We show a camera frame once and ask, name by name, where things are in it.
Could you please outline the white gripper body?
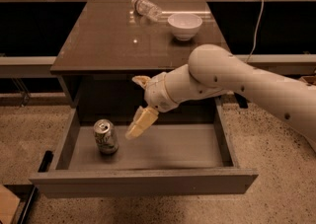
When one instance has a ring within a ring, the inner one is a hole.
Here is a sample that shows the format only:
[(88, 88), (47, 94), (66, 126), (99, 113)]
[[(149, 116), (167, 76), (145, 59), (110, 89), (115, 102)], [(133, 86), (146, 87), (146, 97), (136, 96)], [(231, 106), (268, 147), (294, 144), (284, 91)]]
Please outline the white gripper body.
[(166, 75), (167, 73), (163, 72), (152, 77), (145, 87), (145, 102), (149, 107), (158, 112), (168, 112), (178, 106), (178, 104), (170, 98), (167, 92), (165, 83)]

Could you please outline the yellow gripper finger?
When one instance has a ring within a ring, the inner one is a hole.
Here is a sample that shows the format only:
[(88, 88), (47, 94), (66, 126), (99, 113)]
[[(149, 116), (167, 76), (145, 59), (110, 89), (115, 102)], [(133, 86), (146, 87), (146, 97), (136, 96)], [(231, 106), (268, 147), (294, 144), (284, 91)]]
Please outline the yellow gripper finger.
[(139, 137), (158, 119), (158, 114), (159, 112), (151, 107), (139, 107), (128, 127), (125, 138), (130, 140)]
[(150, 77), (144, 76), (144, 75), (134, 76), (132, 78), (132, 81), (135, 84), (139, 85), (142, 89), (146, 89), (146, 86), (150, 80), (151, 80)]

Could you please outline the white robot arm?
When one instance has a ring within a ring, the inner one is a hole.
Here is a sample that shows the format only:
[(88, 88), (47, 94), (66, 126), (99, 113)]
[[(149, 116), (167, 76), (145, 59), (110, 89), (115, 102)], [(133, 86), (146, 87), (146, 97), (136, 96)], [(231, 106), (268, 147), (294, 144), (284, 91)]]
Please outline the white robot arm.
[(255, 68), (220, 46), (201, 45), (187, 64), (132, 81), (144, 89), (147, 106), (137, 109), (125, 134), (128, 139), (140, 136), (161, 112), (232, 91), (287, 123), (316, 151), (316, 86)]

